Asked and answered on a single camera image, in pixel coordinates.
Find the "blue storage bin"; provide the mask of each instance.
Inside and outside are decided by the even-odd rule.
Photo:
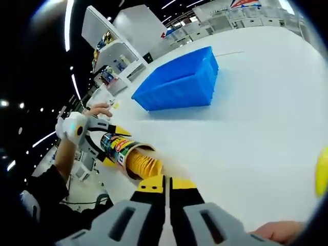
[[[205,47],[158,67],[131,98],[147,111],[210,105],[218,69]]]

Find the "gray gripper part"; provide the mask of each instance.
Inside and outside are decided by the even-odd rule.
[[[120,201],[99,215],[92,222],[91,230],[81,230],[56,245],[137,246],[150,207],[147,203]]]
[[[250,235],[242,223],[214,203],[184,207],[184,211],[201,246],[274,246],[278,243]]]

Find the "white table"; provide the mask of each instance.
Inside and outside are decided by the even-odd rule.
[[[212,46],[220,66],[212,105],[148,113],[131,95],[161,64]],[[328,145],[324,59],[285,28],[253,27],[202,38],[151,63],[124,93],[113,123],[173,158],[205,201],[247,231],[268,221],[307,220],[317,204],[315,164]],[[102,168],[114,201],[135,187]]]

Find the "human hand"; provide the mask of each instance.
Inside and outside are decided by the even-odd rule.
[[[297,221],[269,222],[257,230],[250,232],[250,234],[255,234],[274,242],[287,244],[297,237],[303,227],[304,223]]]
[[[98,114],[104,114],[108,117],[112,117],[113,114],[107,110],[109,107],[109,104],[95,104],[93,105],[89,111],[84,112],[83,114],[86,116],[91,116],[91,115],[98,115]]]

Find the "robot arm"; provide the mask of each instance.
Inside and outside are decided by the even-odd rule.
[[[93,223],[57,245],[158,245],[170,190],[171,225],[178,246],[275,246],[244,231],[242,223],[214,203],[204,203],[195,184],[163,175],[140,182],[130,200],[116,203]]]

